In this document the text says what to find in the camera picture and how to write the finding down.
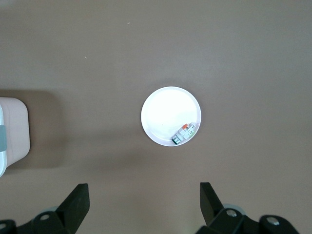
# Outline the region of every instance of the round plate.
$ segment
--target round plate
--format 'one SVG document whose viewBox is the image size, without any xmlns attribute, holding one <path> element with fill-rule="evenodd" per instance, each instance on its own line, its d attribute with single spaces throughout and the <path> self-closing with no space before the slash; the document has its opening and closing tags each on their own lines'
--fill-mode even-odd
<svg viewBox="0 0 312 234">
<path fill-rule="evenodd" d="M 179 146 L 194 137 L 201 122 L 201 111 L 195 97 L 178 87 L 165 87 L 153 92 L 144 102 L 141 112 L 144 131 L 154 142 L 164 146 Z M 196 123 L 192 137 L 178 145 L 172 137 L 184 124 Z"/>
</svg>

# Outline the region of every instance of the container lid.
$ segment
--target container lid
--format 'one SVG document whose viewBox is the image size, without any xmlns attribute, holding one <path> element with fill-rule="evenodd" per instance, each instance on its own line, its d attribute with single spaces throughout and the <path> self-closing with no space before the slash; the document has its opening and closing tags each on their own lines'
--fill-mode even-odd
<svg viewBox="0 0 312 234">
<path fill-rule="evenodd" d="M 201 110 L 195 97 L 178 87 L 164 87 L 153 92 L 144 102 L 141 122 L 145 133 L 164 146 L 179 146 L 196 134 L 201 122 Z M 192 137 L 176 145 L 173 136 L 185 124 L 194 123 Z"/>
<path fill-rule="evenodd" d="M 3 111 L 0 105 L 0 177 L 5 172 L 7 165 L 6 147 L 6 132 L 4 126 Z"/>
</svg>

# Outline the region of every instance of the small bottle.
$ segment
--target small bottle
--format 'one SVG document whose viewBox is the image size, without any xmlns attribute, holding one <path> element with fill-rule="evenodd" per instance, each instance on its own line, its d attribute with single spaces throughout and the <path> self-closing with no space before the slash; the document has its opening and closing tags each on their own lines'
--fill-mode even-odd
<svg viewBox="0 0 312 234">
<path fill-rule="evenodd" d="M 178 145 L 182 141 L 190 138 L 194 134 L 195 127 L 195 123 L 184 124 L 182 128 L 180 128 L 179 131 L 172 138 L 174 144 Z"/>
</svg>

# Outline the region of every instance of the metal screw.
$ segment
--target metal screw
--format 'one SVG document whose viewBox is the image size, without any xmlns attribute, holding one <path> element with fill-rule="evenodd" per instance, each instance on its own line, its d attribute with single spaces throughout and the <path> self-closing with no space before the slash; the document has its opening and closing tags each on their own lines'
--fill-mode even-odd
<svg viewBox="0 0 312 234">
<path fill-rule="evenodd" d="M 231 216 L 231 217 L 236 217 L 237 214 L 234 210 L 227 210 L 226 213 L 228 214 L 228 216 Z"/>
<path fill-rule="evenodd" d="M 5 223 L 0 224 L 0 230 L 3 229 L 3 228 L 6 228 L 6 224 Z"/>
<path fill-rule="evenodd" d="M 43 221 L 43 220 L 46 220 L 48 219 L 50 216 L 48 214 L 45 214 L 43 216 L 40 217 L 40 220 Z"/>
<path fill-rule="evenodd" d="M 278 220 L 274 217 L 267 217 L 267 221 L 275 226 L 279 225 Z"/>
</svg>

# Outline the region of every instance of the white box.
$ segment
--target white box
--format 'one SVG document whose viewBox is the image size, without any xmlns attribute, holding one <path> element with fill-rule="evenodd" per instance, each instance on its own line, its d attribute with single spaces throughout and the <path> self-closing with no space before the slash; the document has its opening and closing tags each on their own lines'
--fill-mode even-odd
<svg viewBox="0 0 312 234">
<path fill-rule="evenodd" d="M 28 111 L 23 102 L 0 97 L 0 176 L 30 149 Z"/>
</svg>

